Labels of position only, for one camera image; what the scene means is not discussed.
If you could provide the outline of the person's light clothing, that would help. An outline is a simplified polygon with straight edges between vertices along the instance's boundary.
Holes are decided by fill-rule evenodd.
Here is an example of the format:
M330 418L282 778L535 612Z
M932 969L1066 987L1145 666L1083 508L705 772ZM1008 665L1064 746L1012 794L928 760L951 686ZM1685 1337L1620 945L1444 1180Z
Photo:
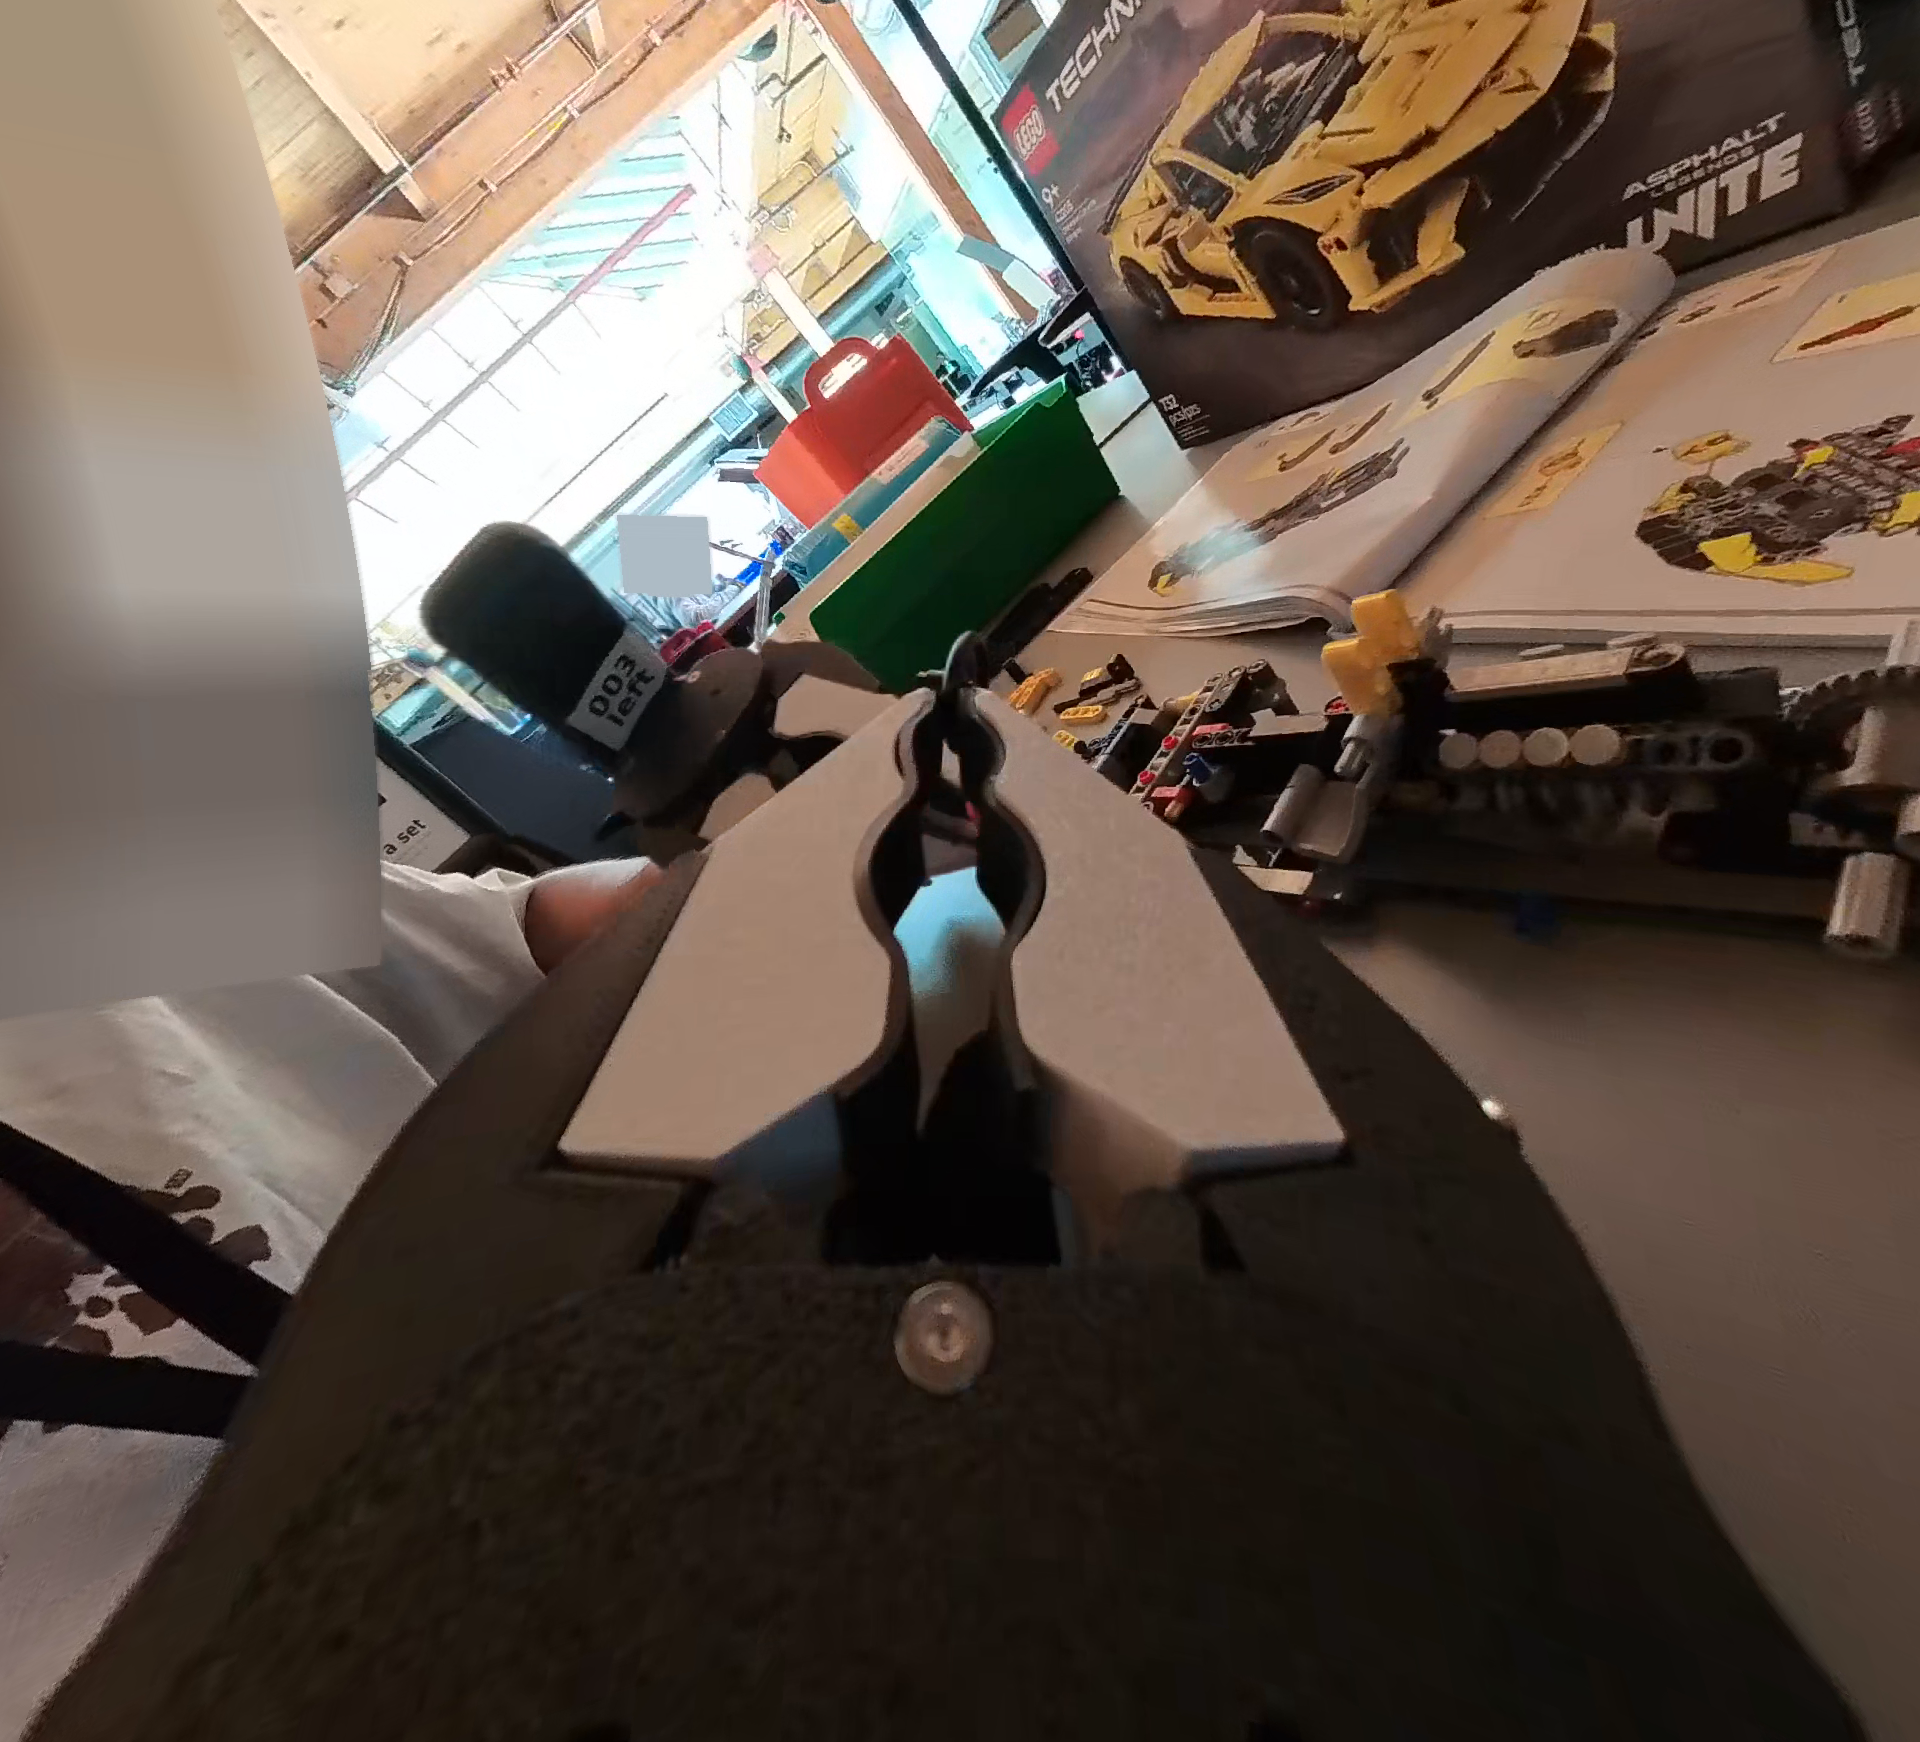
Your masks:
M295 1291L374 1161L537 987L530 891L511 872L387 866L374 966L9 1019L4 1123ZM28 1730L216 1458L205 1440L4 1422L4 1739Z

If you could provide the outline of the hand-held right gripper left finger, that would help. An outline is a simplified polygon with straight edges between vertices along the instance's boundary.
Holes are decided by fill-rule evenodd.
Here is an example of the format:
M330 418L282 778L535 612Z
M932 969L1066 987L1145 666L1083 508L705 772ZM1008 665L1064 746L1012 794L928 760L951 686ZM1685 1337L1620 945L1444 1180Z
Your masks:
M839 1164L838 1105L909 1034L876 864L920 836L902 745L937 696L892 700L701 857L567 1124L567 1164Z

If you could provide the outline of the person's left forearm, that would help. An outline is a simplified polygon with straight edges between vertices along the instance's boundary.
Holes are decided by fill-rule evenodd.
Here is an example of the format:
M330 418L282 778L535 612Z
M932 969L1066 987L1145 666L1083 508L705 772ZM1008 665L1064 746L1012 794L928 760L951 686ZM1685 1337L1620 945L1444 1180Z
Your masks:
M543 974L554 974L661 882L658 864L609 860L546 872L522 906L522 933Z

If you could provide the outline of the lego instruction booklet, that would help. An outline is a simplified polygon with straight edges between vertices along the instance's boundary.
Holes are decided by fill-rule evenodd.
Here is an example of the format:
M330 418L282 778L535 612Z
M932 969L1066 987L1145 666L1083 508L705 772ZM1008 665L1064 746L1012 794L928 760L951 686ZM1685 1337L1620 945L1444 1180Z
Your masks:
M1918 601L1918 224L1669 298L1551 267L1382 382L1243 436L1064 628L1435 605L1472 645L1872 645Z

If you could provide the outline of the black lego frame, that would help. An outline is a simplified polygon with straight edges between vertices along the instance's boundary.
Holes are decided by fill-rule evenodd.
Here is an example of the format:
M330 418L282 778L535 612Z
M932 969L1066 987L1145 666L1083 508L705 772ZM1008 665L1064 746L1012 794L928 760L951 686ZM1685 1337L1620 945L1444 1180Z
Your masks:
M1087 593L1091 581L1091 570L1078 568L1064 579L1042 583L1025 590L1008 612L985 630L982 655L988 666L1002 668L1025 651Z

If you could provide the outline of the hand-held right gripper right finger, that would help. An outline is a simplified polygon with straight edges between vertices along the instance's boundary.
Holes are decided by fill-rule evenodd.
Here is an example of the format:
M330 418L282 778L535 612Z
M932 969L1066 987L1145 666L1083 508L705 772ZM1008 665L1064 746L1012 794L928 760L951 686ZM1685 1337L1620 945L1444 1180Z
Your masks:
M1189 844L968 693L995 1026L1048 1164L1316 1164L1347 1137Z

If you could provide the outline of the orange bag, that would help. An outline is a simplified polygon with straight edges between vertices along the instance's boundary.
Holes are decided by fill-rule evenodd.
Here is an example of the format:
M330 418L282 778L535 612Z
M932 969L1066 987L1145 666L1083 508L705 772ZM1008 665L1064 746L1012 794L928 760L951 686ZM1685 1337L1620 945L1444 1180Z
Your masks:
M965 409L903 337L839 339L814 359L803 394L801 414L754 469L754 482L804 529L827 521L930 426L971 431Z

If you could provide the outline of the lego car chassis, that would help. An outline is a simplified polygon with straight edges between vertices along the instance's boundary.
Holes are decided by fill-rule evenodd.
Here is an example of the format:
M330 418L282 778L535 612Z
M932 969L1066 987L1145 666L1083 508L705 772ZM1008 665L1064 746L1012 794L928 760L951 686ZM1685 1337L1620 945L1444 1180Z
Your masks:
M1194 848L1311 912L1374 895L1820 931L1916 953L1916 618L1813 685L1714 668L1662 637L1460 661L1436 611L1361 605L1333 694L1245 661L1156 703L1117 657L1103 732L1056 739Z

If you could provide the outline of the lego set box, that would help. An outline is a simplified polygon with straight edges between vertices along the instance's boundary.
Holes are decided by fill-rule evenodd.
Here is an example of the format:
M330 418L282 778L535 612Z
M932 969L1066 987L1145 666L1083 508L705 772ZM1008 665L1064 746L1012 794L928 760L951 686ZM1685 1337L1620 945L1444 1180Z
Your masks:
M1187 447L1834 220L1915 120L1916 0L1068 0L995 111Z

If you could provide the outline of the green plastic bin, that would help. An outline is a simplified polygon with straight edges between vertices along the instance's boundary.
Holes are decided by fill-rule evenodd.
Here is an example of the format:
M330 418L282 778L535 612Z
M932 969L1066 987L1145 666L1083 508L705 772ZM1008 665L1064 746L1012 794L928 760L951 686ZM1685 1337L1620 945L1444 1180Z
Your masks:
M793 601L778 635L845 651L897 693L1035 587L1117 497L1079 400L1048 386L937 459Z

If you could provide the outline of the black lego steering wheel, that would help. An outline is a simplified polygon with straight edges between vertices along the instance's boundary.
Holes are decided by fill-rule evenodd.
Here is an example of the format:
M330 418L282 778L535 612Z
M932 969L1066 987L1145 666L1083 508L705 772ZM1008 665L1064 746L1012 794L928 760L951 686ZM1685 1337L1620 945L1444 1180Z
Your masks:
M998 662L979 633L956 639L943 666L925 674L930 705L911 724L908 753L920 773L942 770L946 755L961 768L988 757L988 724L979 713L982 696L992 693Z

